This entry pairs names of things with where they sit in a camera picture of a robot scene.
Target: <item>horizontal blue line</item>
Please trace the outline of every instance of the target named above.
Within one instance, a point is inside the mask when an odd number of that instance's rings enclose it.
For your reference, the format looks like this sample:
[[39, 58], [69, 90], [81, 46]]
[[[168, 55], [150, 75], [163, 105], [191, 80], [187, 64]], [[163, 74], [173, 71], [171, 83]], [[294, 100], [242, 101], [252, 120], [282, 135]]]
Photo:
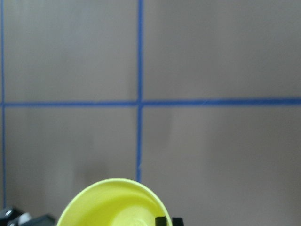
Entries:
[[231, 99], [191, 99], [191, 100], [148, 100], [143, 102], [147, 107], [177, 106], [271, 106], [301, 105], [301, 97], [296, 98], [231, 98]]
[[[145, 100], [144, 107], [301, 105], [301, 97]], [[5, 102], [5, 107], [135, 107], [138, 101]]]
[[5, 107], [134, 107], [136, 101], [6, 102]]

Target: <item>yellow bowl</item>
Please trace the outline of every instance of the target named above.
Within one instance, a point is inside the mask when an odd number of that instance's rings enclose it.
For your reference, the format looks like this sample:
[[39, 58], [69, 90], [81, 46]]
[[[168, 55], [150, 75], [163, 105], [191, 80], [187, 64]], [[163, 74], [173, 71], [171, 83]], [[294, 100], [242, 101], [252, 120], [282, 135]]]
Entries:
[[146, 186], [112, 178], [80, 192], [66, 207], [57, 226], [155, 226], [155, 218], [170, 216], [162, 201]]

